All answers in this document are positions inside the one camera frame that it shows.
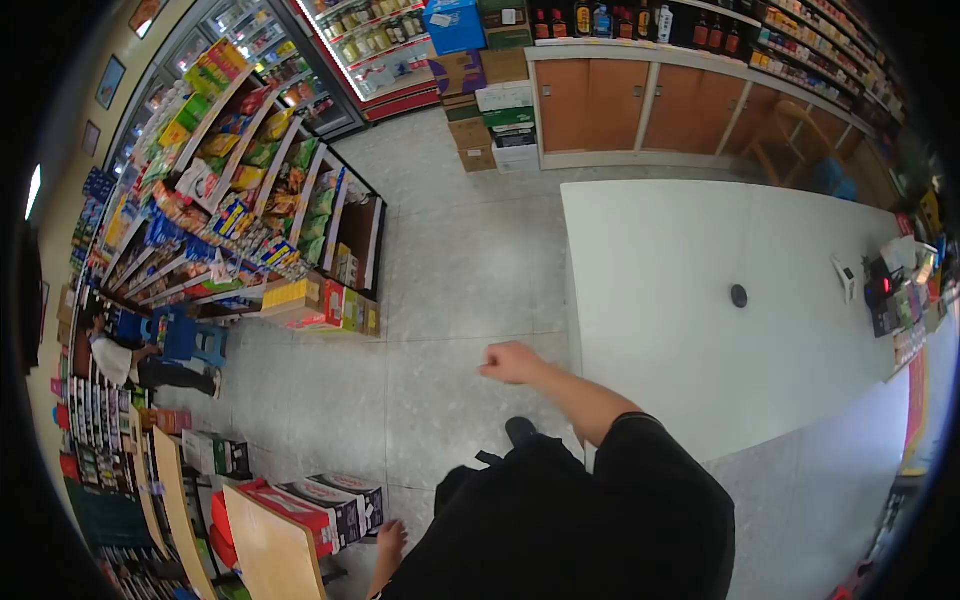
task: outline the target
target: sneaker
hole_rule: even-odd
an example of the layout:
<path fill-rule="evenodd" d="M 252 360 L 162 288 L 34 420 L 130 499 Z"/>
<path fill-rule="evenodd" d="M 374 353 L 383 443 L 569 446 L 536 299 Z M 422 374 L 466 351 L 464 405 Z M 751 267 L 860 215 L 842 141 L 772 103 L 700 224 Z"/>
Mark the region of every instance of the sneaker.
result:
<path fill-rule="evenodd" d="M 504 425 L 507 430 L 507 437 L 514 448 L 520 447 L 523 442 L 537 433 L 537 427 L 526 417 L 513 417 Z"/>
<path fill-rule="evenodd" d="M 211 374 L 213 376 L 214 385 L 213 399 L 219 400 L 220 391 L 224 387 L 224 372 L 220 371 L 219 369 L 211 369 Z"/>

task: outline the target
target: hand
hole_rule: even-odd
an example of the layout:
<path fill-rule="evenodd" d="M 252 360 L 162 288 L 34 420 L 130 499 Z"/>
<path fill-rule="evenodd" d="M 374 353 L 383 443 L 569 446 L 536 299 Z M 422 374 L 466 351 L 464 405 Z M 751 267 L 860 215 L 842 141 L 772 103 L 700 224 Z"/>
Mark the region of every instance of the hand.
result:
<path fill-rule="evenodd" d="M 387 521 L 376 535 L 376 546 L 380 554 L 399 559 L 403 547 L 407 545 L 407 528 L 398 518 Z"/>
<path fill-rule="evenodd" d="M 529 384 L 549 369 L 536 352 L 521 342 L 490 344 L 486 358 L 487 364 L 477 370 L 484 377 L 503 383 Z"/>

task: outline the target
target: white t-shirt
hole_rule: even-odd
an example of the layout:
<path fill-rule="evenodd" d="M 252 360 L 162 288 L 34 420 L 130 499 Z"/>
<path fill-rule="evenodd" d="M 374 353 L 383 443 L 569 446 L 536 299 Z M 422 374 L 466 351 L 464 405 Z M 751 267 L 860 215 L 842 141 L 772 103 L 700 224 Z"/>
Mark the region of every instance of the white t-shirt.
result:
<path fill-rule="evenodd" d="M 133 350 L 127 350 L 105 335 L 90 338 L 90 349 L 93 351 L 93 360 L 97 368 L 114 385 L 127 385 L 127 378 L 133 383 L 140 383 L 140 374 L 133 363 Z"/>

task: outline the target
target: glass door refrigerator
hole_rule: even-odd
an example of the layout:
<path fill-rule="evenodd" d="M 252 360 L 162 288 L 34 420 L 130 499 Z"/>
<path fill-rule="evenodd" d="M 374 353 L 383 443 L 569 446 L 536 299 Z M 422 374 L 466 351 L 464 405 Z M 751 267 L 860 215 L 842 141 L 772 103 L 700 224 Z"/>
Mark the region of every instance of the glass door refrigerator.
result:
<path fill-rule="evenodd" d="M 211 39 L 225 37 L 236 46 L 264 83 L 279 89 L 280 100 L 319 135 L 331 139 L 366 127 L 310 42 L 310 29 L 279 0 L 218 2 L 200 28 Z"/>
<path fill-rule="evenodd" d="M 313 40 L 369 121 L 440 102 L 427 64 L 427 0 L 271 0 L 309 23 Z"/>

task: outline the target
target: black round object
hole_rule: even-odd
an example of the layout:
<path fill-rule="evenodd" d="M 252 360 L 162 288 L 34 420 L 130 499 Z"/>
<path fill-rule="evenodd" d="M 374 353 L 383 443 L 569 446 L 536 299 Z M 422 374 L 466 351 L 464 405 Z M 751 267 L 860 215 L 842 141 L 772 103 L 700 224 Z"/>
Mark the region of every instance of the black round object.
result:
<path fill-rule="evenodd" d="M 743 289 L 743 286 L 739 283 L 735 283 L 732 288 L 730 288 L 730 298 L 733 300 L 733 305 L 737 308 L 743 308 L 747 305 L 747 290 Z"/>

